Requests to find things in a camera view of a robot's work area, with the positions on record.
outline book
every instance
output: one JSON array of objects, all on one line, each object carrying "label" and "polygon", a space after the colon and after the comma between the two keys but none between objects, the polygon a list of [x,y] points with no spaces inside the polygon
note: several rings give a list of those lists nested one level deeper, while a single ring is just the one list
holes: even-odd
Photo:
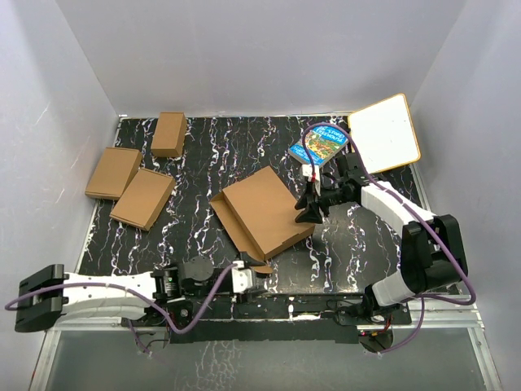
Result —
[{"label": "book", "polygon": [[[339,130],[330,126],[318,126],[306,136],[306,146],[317,167],[322,167],[331,157],[345,147],[348,138]],[[294,144],[288,153],[303,165],[310,164],[306,152],[302,148],[302,140]]]}]

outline wire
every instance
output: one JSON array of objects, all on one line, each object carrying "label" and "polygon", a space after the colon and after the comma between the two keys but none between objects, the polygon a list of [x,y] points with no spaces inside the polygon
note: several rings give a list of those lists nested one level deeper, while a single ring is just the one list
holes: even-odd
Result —
[{"label": "wire", "polygon": [[382,330],[374,330],[373,332],[369,332],[368,334],[370,336],[377,336],[378,334],[384,334],[391,326],[391,321],[392,321],[392,315],[389,315],[387,317],[387,320],[385,321],[385,327]]},{"label": "wire", "polygon": [[407,338],[405,338],[399,344],[391,346],[390,348],[387,348],[385,350],[382,350],[380,353],[389,353],[389,352],[392,352],[393,350],[399,349],[402,346],[407,345],[418,335],[418,333],[420,332],[420,328],[422,327],[422,324],[423,324],[423,317],[425,316],[425,299],[423,297],[420,297],[420,300],[422,301],[422,310],[420,313],[420,319],[418,320],[418,324],[416,325],[416,328],[414,329],[414,331],[411,332],[409,334],[409,336]]},{"label": "wire", "polygon": [[[175,324],[175,320],[176,320],[176,319],[173,318],[173,313],[172,313],[172,312],[169,312],[169,317],[172,319],[173,324]],[[169,326],[168,323],[166,323],[166,332],[167,332],[169,335],[172,335],[172,330],[170,330],[170,326]]]},{"label": "wire", "polygon": [[132,334],[134,334],[134,340],[136,341],[136,345],[140,348],[140,350],[143,353],[146,353],[151,356],[152,352],[148,349],[148,347],[145,346],[145,344],[143,344],[143,342],[141,341],[141,338],[139,338],[139,335],[136,332],[136,329],[134,328],[134,325],[132,324],[130,319],[129,319],[129,329],[132,332]]},{"label": "wire", "polygon": [[[136,346],[138,348],[140,348],[143,353],[146,353],[146,351],[144,350],[144,348],[139,344],[139,341],[141,340],[141,337],[142,336],[145,336],[145,335],[150,335],[150,336],[154,336],[155,333],[154,332],[136,332],[136,334],[134,335],[134,339],[135,339],[135,342],[136,342]],[[147,349],[150,349],[150,347],[155,344],[156,342],[170,342],[170,339],[169,338],[156,338],[154,340],[151,340],[150,342],[147,343],[146,347]]]},{"label": "wire", "polygon": [[409,212],[409,214],[411,216],[413,216],[416,219],[416,221],[418,221],[423,226],[423,228],[425,228],[427,233],[433,238],[433,240],[436,242],[436,244],[438,244],[440,246],[441,251],[445,254],[447,259],[449,259],[450,263],[453,265],[454,269],[457,271],[458,275],[462,279],[463,283],[466,285],[466,287],[469,290],[469,293],[471,295],[471,298],[468,301],[460,301],[460,300],[457,300],[457,299],[452,299],[450,297],[443,297],[443,296],[440,296],[440,295],[436,295],[434,293],[424,293],[422,295],[417,295],[417,297],[421,298],[421,300],[422,300],[422,311],[421,311],[420,320],[418,322],[418,325],[414,329],[414,331],[410,334],[410,336],[408,336],[400,344],[398,344],[396,346],[392,346],[389,349],[385,349],[383,352],[380,352],[380,353],[388,353],[388,352],[391,352],[393,350],[399,349],[400,347],[406,345],[413,338],[416,337],[416,335],[418,334],[418,332],[420,330],[420,327],[422,326],[423,317],[425,315],[425,300],[424,300],[425,298],[437,299],[437,300],[446,301],[448,303],[457,304],[457,305],[472,305],[472,304],[475,303],[476,293],[475,293],[474,287],[471,284],[471,281],[465,275],[465,273],[463,272],[463,269],[459,266],[458,261],[456,261],[456,258],[450,252],[449,248],[445,245],[443,240],[441,240],[441,238],[434,232],[434,230],[427,224],[427,222],[425,220],[423,220],[422,217],[418,213],[416,213],[416,211],[414,209],[412,209],[410,206],[408,206],[407,204],[405,204],[403,202],[403,200],[401,199],[401,197],[397,193],[395,193],[391,189],[388,189],[388,188],[382,186],[380,183],[378,183],[374,179],[374,177],[371,174],[369,174],[369,172],[367,171],[366,165],[364,165],[364,161],[361,158],[360,151],[358,150],[358,147],[357,147],[356,143],[354,142],[354,140],[352,139],[351,135],[348,132],[346,132],[344,129],[342,129],[340,126],[336,125],[336,124],[331,124],[331,123],[328,123],[328,122],[319,122],[317,124],[313,124],[313,125],[309,126],[302,133],[302,147],[304,149],[304,152],[306,153],[306,156],[309,159],[309,163],[311,164],[311,180],[312,180],[312,182],[315,182],[315,162],[313,160],[313,157],[311,156],[311,153],[309,152],[308,146],[306,145],[306,136],[308,135],[308,133],[311,130],[315,129],[318,126],[329,126],[329,127],[332,127],[332,128],[335,128],[335,129],[339,130],[340,132],[342,132],[344,134],[344,136],[348,139],[349,144],[351,145],[351,148],[357,154],[358,161],[360,162],[360,168],[361,168],[362,172],[364,173],[364,175],[366,176],[366,178],[369,180],[369,182],[374,184],[379,190],[385,191],[390,196],[392,196],[395,200],[397,200],[401,204],[401,206],[407,212]]},{"label": "wire", "polygon": [[166,322],[166,319],[165,318],[162,318],[161,321],[159,323],[156,323],[156,324],[152,324],[151,326],[153,327],[157,327],[157,326],[161,326],[163,323]]},{"label": "wire", "polygon": [[[204,311],[206,311],[206,309],[208,308],[208,305],[210,304],[210,301],[213,300],[215,294],[217,293],[217,290],[221,286],[221,284],[222,284],[223,280],[225,279],[226,275],[233,268],[234,268],[234,264],[232,263],[232,264],[228,265],[219,274],[219,277],[217,277],[217,280],[216,280],[215,284],[213,285],[212,289],[210,289],[210,292],[208,293],[208,295],[204,299],[203,304],[199,308],[199,311],[197,311],[197,314],[195,314],[194,318],[191,320],[190,323],[188,323],[188,325],[186,327],[181,328],[181,329],[176,327],[176,325],[173,323],[173,320],[170,318],[169,313],[166,312],[165,310],[163,310],[161,307],[159,307],[153,300],[149,299],[148,297],[143,296],[141,293],[136,292],[136,291],[134,291],[131,288],[127,288],[127,287],[124,287],[122,285],[118,285],[116,283],[92,283],[92,282],[85,282],[85,283],[61,283],[61,284],[58,284],[58,285],[53,285],[51,287],[41,288],[41,289],[38,289],[38,290],[33,291],[33,292],[25,293],[24,295],[22,295],[20,297],[17,297],[15,300],[12,300],[12,301],[8,302],[4,306],[4,309],[7,310],[7,311],[16,311],[17,308],[14,307],[13,305],[15,305],[17,303],[20,303],[21,301],[30,299],[31,297],[35,297],[35,296],[41,295],[43,293],[57,291],[59,289],[83,288],[83,287],[113,288],[113,289],[119,289],[121,291],[128,292],[131,295],[134,295],[134,296],[140,298],[141,300],[143,300],[150,307],[152,307],[154,310],[156,310],[161,315],[163,315],[163,317],[167,321],[167,324],[170,326],[170,330],[172,330],[176,334],[187,334],[189,331],[191,331],[195,327],[197,322],[203,317]],[[130,321],[129,321],[129,328],[130,328],[131,331],[134,330],[134,326],[132,325],[132,323]],[[138,342],[140,343],[141,347],[146,349],[145,351],[148,350],[147,347],[141,342],[141,340],[139,340],[139,337],[138,337]]]}]

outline white board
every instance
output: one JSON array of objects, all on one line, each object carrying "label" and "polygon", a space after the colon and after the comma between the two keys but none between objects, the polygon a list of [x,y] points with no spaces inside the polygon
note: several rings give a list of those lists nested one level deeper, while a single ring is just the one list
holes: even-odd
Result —
[{"label": "white board", "polygon": [[350,114],[348,123],[369,173],[407,165],[421,156],[404,94]]}]

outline flattened cardboard box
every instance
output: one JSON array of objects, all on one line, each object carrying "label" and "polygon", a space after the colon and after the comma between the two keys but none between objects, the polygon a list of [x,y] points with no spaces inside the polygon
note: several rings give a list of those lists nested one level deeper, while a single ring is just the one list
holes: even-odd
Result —
[{"label": "flattened cardboard box", "polygon": [[134,175],[143,156],[137,149],[105,148],[90,177],[85,195],[90,198],[118,200]]},{"label": "flattened cardboard box", "polygon": [[158,157],[179,157],[185,142],[186,118],[182,112],[162,112],[155,126],[151,151]]},{"label": "flattened cardboard box", "polygon": [[271,167],[226,187],[210,200],[239,251],[266,261],[313,234],[315,225],[296,223],[296,200]]},{"label": "flattened cardboard box", "polygon": [[140,169],[111,212],[119,222],[149,231],[175,186],[165,174]]}]

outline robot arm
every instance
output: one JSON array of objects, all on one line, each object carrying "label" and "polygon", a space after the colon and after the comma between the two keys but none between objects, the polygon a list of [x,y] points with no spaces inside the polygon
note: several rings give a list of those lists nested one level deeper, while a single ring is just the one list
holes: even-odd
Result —
[{"label": "robot arm", "polygon": [[[221,294],[241,295],[253,287],[253,269],[261,266],[246,253],[234,261],[231,273],[219,287]],[[50,265],[20,282],[19,297],[41,288],[64,288],[42,293],[18,304],[15,330],[38,332],[57,323],[78,318],[142,318],[149,305],[127,291],[110,288],[116,284],[131,289],[160,307],[170,310],[186,297],[206,297],[222,269],[213,267],[205,257],[140,275],[94,277],[65,273],[63,265]]]},{"label": "robot arm", "polygon": [[[335,159],[335,162],[340,178],[329,175],[334,181],[333,187],[321,186],[320,175],[315,175],[313,182],[310,166],[303,166],[301,174],[307,181],[304,194],[296,203],[296,209],[303,209],[296,222],[322,223],[322,216],[329,215],[329,207],[357,202],[380,216],[401,238],[400,269],[393,275],[369,285],[364,292],[361,305],[351,309],[353,315],[367,317],[385,314],[402,301],[461,280],[433,238],[403,209],[403,204],[413,208],[427,222],[447,245],[467,275],[462,237],[454,217],[438,217],[419,208],[403,196],[399,197],[399,201],[377,188],[358,168],[355,154],[342,155]],[[389,182],[380,179],[381,177],[378,177],[379,184],[392,190]]]}]

